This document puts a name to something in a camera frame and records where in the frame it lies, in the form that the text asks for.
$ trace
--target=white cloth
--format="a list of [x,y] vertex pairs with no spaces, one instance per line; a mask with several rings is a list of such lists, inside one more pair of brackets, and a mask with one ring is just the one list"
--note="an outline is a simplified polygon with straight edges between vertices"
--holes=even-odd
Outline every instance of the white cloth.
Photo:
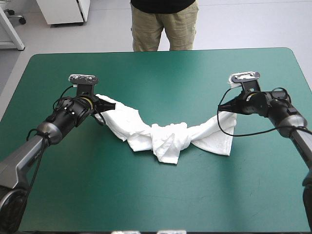
[[[99,98],[116,103],[116,109],[102,112],[106,125],[123,141],[128,141],[133,151],[153,150],[160,162],[177,164],[181,150],[190,143],[200,149],[220,155],[230,155],[232,136],[222,133],[216,116],[198,126],[187,127],[186,123],[170,124],[160,127],[158,124],[145,124],[138,110],[125,106],[104,95]],[[219,113],[220,125],[233,134],[236,125],[236,114]]]

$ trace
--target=green table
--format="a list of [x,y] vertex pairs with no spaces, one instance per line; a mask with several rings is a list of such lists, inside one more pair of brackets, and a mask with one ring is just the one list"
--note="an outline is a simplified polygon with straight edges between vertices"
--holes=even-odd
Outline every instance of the green table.
[[[0,122],[0,157],[52,112],[72,73],[99,77],[96,93],[139,109],[147,124],[194,126],[215,115],[229,75],[250,70],[261,73],[263,91],[286,88],[312,122],[311,91],[287,48],[35,55]],[[238,116],[235,133],[271,127],[268,119]],[[20,229],[308,231],[301,187],[307,171],[278,132],[235,138],[230,157],[191,145],[175,166],[152,151],[132,152],[88,118],[44,154]]]

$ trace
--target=khaki pants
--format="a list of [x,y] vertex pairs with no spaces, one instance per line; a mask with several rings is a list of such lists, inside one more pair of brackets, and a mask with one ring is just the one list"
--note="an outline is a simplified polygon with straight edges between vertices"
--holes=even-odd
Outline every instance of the khaki pants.
[[170,50],[192,50],[196,34],[197,1],[174,14],[149,14],[131,5],[134,51],[157,51],[165,29]]

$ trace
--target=caster wheel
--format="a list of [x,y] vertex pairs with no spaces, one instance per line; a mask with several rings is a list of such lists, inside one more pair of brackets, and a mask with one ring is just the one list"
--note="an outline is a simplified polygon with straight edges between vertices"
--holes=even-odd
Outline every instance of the caster wheel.
[[20,19],[19,19],[19,23],[20,23],[20,24],[26,24],[25,18],[20,18]]
[[13,11],[13,10],[8,10],[7,13],[8,13],[10,16],[15,15],[15,11]]

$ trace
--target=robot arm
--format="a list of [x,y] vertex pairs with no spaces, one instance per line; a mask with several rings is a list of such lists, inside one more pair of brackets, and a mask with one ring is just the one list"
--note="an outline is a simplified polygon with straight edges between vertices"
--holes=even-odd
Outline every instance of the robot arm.
[[279,133],[290,138],[309,168],[303,181],[304,205],[309,226],[312,230],[312,135],[307,130],[306,119],[292,105],[291,98],[283,88],[261,92],[257,79],[258,72],[237,73],[230,76],[232,87],[242,87],[242,92],[229,102],[219,105],[218,111],[243,115],[258,114],[267,117]]
[[58,144],[88,116],[115,109],[115,103],[94,95],[95,76],[70,75],[69,80],[77,87],[76,96],[60,98],[53,113],[37,127],[37,134],[0,163],[0,232],[18,230],[29,193],[26,174],[44,150]]

